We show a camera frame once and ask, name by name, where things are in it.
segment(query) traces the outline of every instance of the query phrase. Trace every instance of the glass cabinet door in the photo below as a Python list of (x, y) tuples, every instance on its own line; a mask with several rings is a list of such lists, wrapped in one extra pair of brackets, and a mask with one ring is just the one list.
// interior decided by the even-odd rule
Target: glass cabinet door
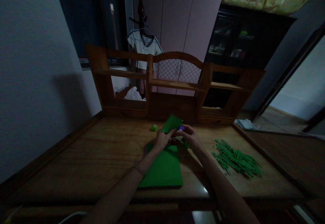
[(244, 21), (240, 28), (239, 36), (229, 52), (230, 56), (226, 61), (229, 66), (244, 66), (248, 60), (250, 50), (253, 47), (256, 36), (258, 35), (259, 26), (249, 24)]
[(222, 64), (237, 19), (218, 14), (204, 62)]

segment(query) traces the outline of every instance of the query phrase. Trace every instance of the hand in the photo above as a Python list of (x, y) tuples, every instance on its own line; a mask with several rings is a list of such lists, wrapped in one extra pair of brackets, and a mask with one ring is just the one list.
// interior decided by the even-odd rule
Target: hand
[(166, 147), (168, 141), (170, 140), (171, 136), (176, 132), (176, 129), (172, 129), (168, 134), (162, 133), (161, 129), (158, 130), (157, 136), (156, 136), (156, 143), (155, 148), (157, 148), (159, 151), (163, 151)]
[(198, 133), (189, 125), (183, 125), (183, 127), (185, 127), (185, 131), (177, 131), (177, 135), (183, 136), (187, 140), (193, 151), (200, 149), (201, 140), (199, 138)]

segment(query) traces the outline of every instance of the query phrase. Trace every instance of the door frame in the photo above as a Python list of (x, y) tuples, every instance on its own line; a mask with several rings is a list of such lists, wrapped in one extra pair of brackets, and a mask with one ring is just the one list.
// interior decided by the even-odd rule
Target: door frame
[(304, 133), (309, 132), (315, 126), (317, 126), (321, 121), (325, 119), (325, 107), (321, 109), (316, 115), (314, 115), (309, 121), (307, 122), (308, 126), (303, 129)]
[(271, 104), (271, 102), (276, 97), (276, 95), (280, 92), (280, 90), (284, 87), (284, 85), (287, 83), (290, 77), (294, 74), (294, 72), (298, 69), (298, 67), (302, 64), (302, 62), (306, 59), (309, 53), (315, 48), (315, 46), (318, 44), (318, 42), (322, 39), (324, 35), (325, 35), (325, 22), (320, 26), (319, 29), (313, 32), (313, 34), (308, 39), (308, 41), (304, 44), (304, 46), (301, 48), (301, 50), (298, 52), (295, 58), (291, 61), (290, 65), (284, 71), (284, 73), (277, 81), (273, 89), (262, 101), (257, 111), (254, 112), (252, 121), (254, 121), (258, 116), (264, 113), (264, 111)]

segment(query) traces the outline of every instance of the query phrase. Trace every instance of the doorway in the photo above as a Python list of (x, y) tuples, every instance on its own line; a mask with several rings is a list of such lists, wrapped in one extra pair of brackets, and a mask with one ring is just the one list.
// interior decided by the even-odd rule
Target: doorway
[(256, 128), (298, 134), (311, 129), (325, 107), (324, 24), (307, 41), (253, 120)]

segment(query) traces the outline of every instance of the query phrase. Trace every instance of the bracelet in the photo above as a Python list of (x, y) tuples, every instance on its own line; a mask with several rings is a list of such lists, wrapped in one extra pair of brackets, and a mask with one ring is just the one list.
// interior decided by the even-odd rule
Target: bracelet
[(134, 161), (134, 167), (137, 169), (138, 172), (140, 172), (143, 176), (145, 176), (147, 173), (142, 170), (139, 166), (138, 166), (138, 161)]

